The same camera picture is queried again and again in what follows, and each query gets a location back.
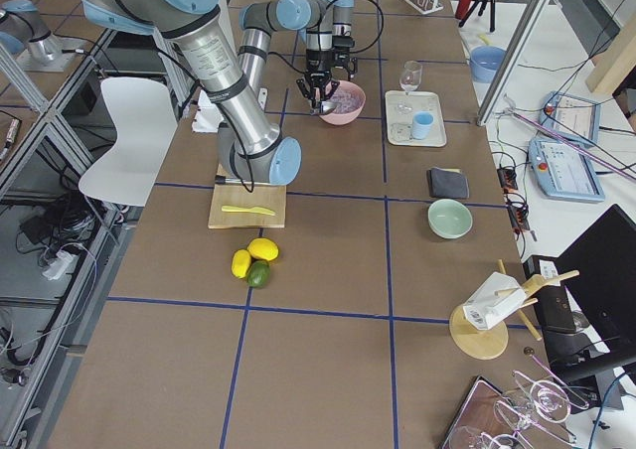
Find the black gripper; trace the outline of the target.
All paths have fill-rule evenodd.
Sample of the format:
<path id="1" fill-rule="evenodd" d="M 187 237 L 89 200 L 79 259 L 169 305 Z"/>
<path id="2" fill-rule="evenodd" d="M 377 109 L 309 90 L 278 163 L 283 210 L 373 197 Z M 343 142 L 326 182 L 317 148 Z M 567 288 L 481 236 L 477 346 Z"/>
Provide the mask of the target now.
<path id="1" fill-rule="evenodd" d="M 332 50 L 306 50 L 306 69 L 296 81 L 301 94 L 309 100 L 312 111 L 321 110 L 324 105 L 334 105 L 333 96 L 339 82 L 332 77 Z"/>
<path id="2" fill-rule="evenodd" d="M 348 80 L 358 72 L 358 59 L 352 56 L 355 41 L 351 36 L 336 35 L 332 38 L 332 69 L 344 70 Z"/>

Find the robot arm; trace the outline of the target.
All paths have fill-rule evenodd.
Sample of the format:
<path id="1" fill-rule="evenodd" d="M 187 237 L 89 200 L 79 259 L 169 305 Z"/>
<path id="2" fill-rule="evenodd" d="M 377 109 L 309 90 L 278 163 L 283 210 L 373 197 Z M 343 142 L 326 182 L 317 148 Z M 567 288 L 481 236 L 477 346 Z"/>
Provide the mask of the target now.
<path id="1" fill-rule="evenodd" d="M 358 71 L 352 56 L 355 0 L 278 0 L 275 19 L 285 30 L 297 31 L 305 45 L 309 80 L 342 70 L 351 81 Z"/>
<path id="2" fill-rule="evenodd" d="M 253 3 L 241 15 L 242 44 L 233 48 L 222 29 L 226 0 L 82 0 L 86 17 L 108 29 L 161 36 L 185 57 L 223 122 L 218 154 L 223 168 L 242 181 L 284 186 L 297 176 L 298 141 L 282 135 L 258 103 L 259 79 L 273 33 L 305 35 L 306 69 L 297 85 L 314 114 L 329 114 L 339 84 L 332 78 L 333 0 Z"/>

